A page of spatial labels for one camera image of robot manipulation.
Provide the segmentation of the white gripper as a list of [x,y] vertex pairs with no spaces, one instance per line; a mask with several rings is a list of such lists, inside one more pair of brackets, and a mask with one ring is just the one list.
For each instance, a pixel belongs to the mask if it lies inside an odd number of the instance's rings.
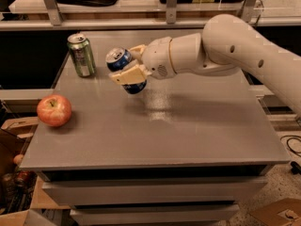
[[130,68],[124,68],[109,74],[109,78],[118,85],[139,84],[147,80],[148,76],[163,80],[176,75],[171,58],[171,37],[164,37],[152,41],[147,47],[140,44],[129,49],[133,59],[140,60],[144,65],[136,64]]

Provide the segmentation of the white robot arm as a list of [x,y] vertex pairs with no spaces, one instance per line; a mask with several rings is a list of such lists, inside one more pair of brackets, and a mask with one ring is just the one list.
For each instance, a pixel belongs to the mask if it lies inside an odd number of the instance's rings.
[[134,60],[109,74],[118,85],[138,84],[150,76],[168,79],[179,73],[222,76],[240,68],[301,116],[301,57],[235,16],[214,16],[198,33],[164,37],[129,52]]

